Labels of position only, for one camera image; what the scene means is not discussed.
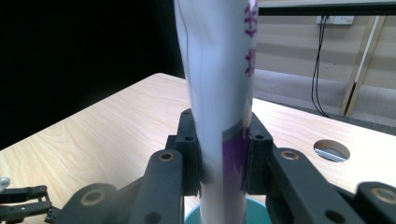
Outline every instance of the light wood tabletop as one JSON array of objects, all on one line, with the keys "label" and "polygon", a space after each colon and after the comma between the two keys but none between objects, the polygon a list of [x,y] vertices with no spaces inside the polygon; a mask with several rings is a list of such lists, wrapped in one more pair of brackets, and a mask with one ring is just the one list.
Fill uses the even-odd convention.
[{"label": "light wood tabletop", "polygon": [[[91,183],[120,189],[143,175],[151,154],[177,133],[180,113],[188,108],[186,81],[155,74],[3,149],[0,176],[11,179],[9,188],[46,185],[59,208]],[[396,186],[396,136],[258,99],[253,112],[278,147],[301,150],[329,182],[352,192],[362,181]],[[313,147],[321,139],[346,146],[349,160],[322,159]],[[198,203],[187,197],[186,214]],[[30,217],[24,223],[43,220]]]}]

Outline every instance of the green round base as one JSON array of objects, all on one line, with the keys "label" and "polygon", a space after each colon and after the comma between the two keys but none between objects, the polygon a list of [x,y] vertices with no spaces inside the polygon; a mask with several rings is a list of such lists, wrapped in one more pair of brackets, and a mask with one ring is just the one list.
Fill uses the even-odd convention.
[{"label": "green round base", "polygon": [[[185,224],[201,224],[200,206],[196,206],[186,216]],[[271,224],[267,208],[264,204],[247,198],[247,224]]]}]

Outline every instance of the purple label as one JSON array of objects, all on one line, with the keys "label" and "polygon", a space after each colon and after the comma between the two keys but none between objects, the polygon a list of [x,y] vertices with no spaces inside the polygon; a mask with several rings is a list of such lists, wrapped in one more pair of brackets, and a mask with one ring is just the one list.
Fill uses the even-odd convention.
[{"label": "purple label", "polygon": [[246,223],[246,195],[243,191],[248,153],[248,128],[242,122],[223,133],[223,180],[225,223]]}]

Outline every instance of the cylindrical container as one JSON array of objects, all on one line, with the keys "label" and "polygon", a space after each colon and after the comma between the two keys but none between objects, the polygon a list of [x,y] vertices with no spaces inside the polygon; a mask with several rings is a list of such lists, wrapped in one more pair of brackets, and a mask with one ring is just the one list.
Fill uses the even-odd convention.
[{"label": "cylindrical container", "polygon": [[177,36],[202,150],[203,224],[246,223],[255,0],[175,0]]}]

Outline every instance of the gray floor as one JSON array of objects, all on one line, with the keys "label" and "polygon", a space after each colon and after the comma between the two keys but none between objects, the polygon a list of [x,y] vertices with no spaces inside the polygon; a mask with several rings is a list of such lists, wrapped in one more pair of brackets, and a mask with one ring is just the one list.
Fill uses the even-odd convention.
[{"label": "gray floor", "polygon": [[[312,77],[256,70],[253,97],[318,114],[311,100]],[[318,80],[318,98],[331,119],[396,135],[396,90],[362,86],[352,116],[340,115],[347,84]]]}]

